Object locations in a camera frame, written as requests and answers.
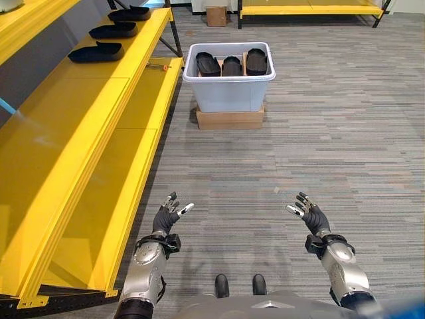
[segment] yellow shelf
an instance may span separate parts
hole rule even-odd
[[[120,61],[67,58],[0,129],[0,294],[22,300],[39,284],[69,218],[146,62],[170,9],[152,12],[121,41]]]
[[[21,7],[1,14],[0,64],[77,2],[79,0],[24,0]]]
[[[245,0],[241,15],[381,15],[369,0]]]
[[[152,59],[61,238],[43,284],[112,291],[182,58]]]

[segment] gray striped carpet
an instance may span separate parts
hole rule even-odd
[[[355,246],[380,300],[423,293],[424,16],[385,16],[377,29],[370,18],[257,18],[241,31],[234,15],[221,28],[187,8],[175,19],[185,54],[193,43],[264,41],[277,77],[264,128],[252,131],[199,131],[195,97],[181,85],[128,247],[171,191],[196,204],[174,228],[183,246],[154,318],[213,292],[220,272],[231,294],[250,294],[261,272],[269,290],[331,302],[326,272],[303,247],[305,225],[283,209],[299,191]],[[113,318],[115,308],[46,318]]]

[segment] metal forearm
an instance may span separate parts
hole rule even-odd
[[[161,244],[144,243],[136,250],[131,260],[121,301],[138,298],[157,304],[162,289],[161,277],[167,266],[167,259]]]
[[[332,291],[339,302],[349,292],[370,293],[366,274],[356,265],[355,255],[345,244],[328,245],[321,263],[329,275]]]

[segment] storage bin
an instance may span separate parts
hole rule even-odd
[[[218,60],[237,56],[241,61],[250,49],[263,50],[268,59],[262,76],[198,76],[196,55],[208,52]],[[199,43],[192,45],[186,60],[183,80],[191,84],[201,112],[257,112],[261,109],[267,85],[276,76],[267,43]]]

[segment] small cardboard box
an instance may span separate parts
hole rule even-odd
[[[255,130],[263,125],[264,106],[258,112],[201,112],[197,108],[200,130]]]
[[[207,25],[209,27],[225,27],[226,23],[226,7],[207,7]]]

